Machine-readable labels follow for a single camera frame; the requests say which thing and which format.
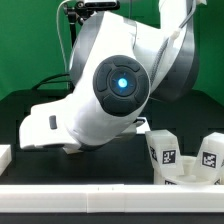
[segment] green wall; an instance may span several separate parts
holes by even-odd
[[[0,99],[15,90],[29,89],[51,75],[64,72],[56,32],[56,10],[61,0],[1,0]],[[158,0],[133,3],[133,19],[159,26]],[[224,1],[208,0],[195,15],[200,72],[194,89],[202,90],[224,105]],[[128,16],[128,4],[116,12]],[[61,31],[70,54],[67,19],[61,13]],[[54,86],[65,88],[65,85]]]

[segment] blue light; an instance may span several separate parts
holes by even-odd
[[[118,85],[121,88],[125,88],[128,85],[128,81],[124,78],[121,78],[121,79],[118,80]]]

